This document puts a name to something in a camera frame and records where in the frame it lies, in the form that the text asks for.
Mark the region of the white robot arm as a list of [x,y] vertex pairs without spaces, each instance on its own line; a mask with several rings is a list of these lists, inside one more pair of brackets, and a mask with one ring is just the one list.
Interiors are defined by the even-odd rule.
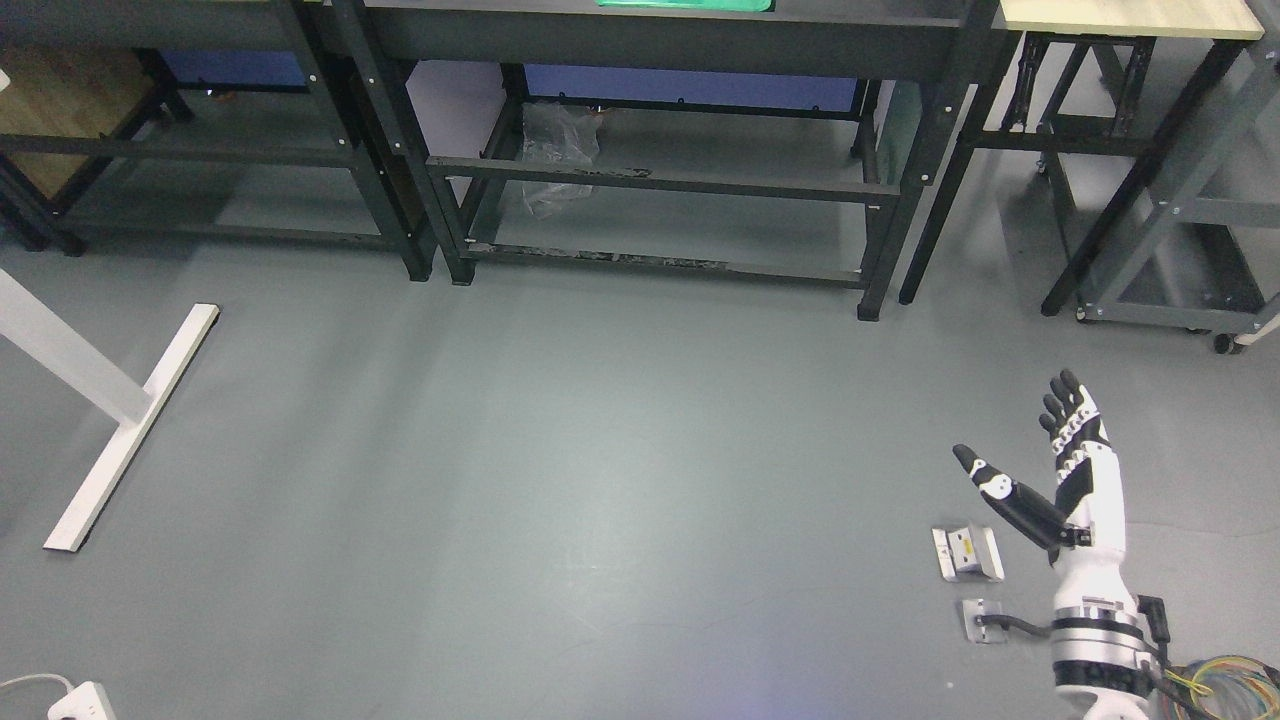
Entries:
[[1080,719],[1148,719],[1170,639],[1157,597],[1057,609],[1050,624],[1055,693]]

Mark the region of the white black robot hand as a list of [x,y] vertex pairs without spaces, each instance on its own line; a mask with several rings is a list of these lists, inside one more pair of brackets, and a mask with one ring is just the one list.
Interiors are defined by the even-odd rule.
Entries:
[[1126,514],[1119,457],[1100,407],[1068,369],[1042,398],[1039,425],[1048,433],[1056,477],[1047,500],[965,445],[952,452],[980,497],[1006,523],[1042,548],[1059,578],[1053,609],[1101,607],[1137,615],[1121,578]]

